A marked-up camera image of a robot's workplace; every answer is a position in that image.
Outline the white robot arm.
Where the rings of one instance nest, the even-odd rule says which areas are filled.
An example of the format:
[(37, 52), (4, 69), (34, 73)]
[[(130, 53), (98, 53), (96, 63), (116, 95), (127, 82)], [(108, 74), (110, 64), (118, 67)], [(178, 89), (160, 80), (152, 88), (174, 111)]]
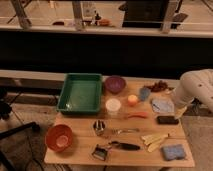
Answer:
[(183, 73), (170, 97), (175, 107), (174, 117), (176, 119), (183, 115), (194, 99), (198, 99), (213, 112), (213, 69)]

